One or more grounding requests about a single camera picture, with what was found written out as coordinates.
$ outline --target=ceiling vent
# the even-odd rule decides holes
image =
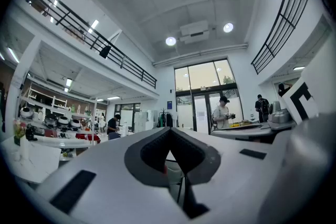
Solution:
[[[209,39],[209,25],[208,21],[201,20],[196,23],[183,25],[180,27],[182,37],[180,37],[180,41],[185,44],[190,44],[194,42],[199,42],[202,40]]]

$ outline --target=red object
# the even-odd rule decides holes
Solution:
[[[92,141],[92,134],[76,134],[76,138],[85,140],[86,135],[88,136],[88,140]],[[96,134],[94,135],[93,140],[97,141],[97,144],[100,143],[100,138]]]

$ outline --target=black rubber pad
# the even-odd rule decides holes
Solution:
[[[68,214],[84,191],[90,185],[95,173],[81,170],[63,189],[50,201],[57,209]]]
[[[266,153],[264,153],[264,152],[247,150],[246,148],[243,149],[239,153],[250,156],[250,157],[253,157],[253,158],[257,158],[257,159],[264,159],[266,157]]]

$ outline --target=backpack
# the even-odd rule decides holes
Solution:
[[[268,104],[266,103],[265,99],[259,100],[261,102],[261,112],[263,115],[268,114]]]

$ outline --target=table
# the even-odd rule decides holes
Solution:
[[[28,159],[14,160],[14,155],[20,147],[9,137],[0,144],[6,163],[10,171],[24,181],[40,184],[52,172],[57,170],[61,150],[48,146],[28,142]]]

